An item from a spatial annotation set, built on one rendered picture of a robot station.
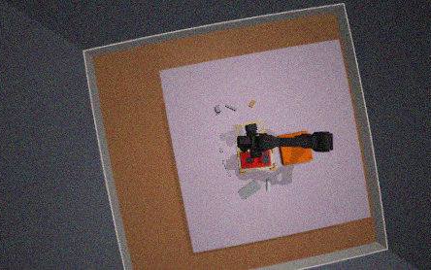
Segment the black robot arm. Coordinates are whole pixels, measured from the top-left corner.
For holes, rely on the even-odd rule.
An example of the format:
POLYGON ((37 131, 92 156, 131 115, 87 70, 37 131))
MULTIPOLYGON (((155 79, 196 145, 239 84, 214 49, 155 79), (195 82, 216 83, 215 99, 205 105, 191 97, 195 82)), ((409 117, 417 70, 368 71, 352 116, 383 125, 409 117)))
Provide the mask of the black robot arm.
POLYGON ((329 152, 333 151, 333 134, 322 131, 295 137, 275 137, 268 133, 252 133, 250 136, 238 136, 237 146, 242 152, 247 152, 250 148, 255 152, 266 152, 276 147, 298 147, 312 149, 314 152, 329 152))

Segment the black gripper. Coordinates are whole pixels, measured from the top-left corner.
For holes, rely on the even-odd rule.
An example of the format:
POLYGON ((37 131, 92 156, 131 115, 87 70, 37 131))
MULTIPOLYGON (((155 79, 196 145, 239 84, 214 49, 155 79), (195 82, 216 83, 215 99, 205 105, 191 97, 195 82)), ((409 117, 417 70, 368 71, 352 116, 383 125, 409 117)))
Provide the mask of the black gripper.
MULTIPOLYGON (((246 129, 247 136, 250 136, 250 134, 252 134, 252 133, 257 133, 256 132, 256 130, 257 130, 256 123, 246 125, 245 129, 246 129)), ((251 148, 249 149, 249 154, 250 154, 251 158, 257 158, 257 157, 262 156, 262 152, 255 152, 255 151, 252 152, 251 148)))

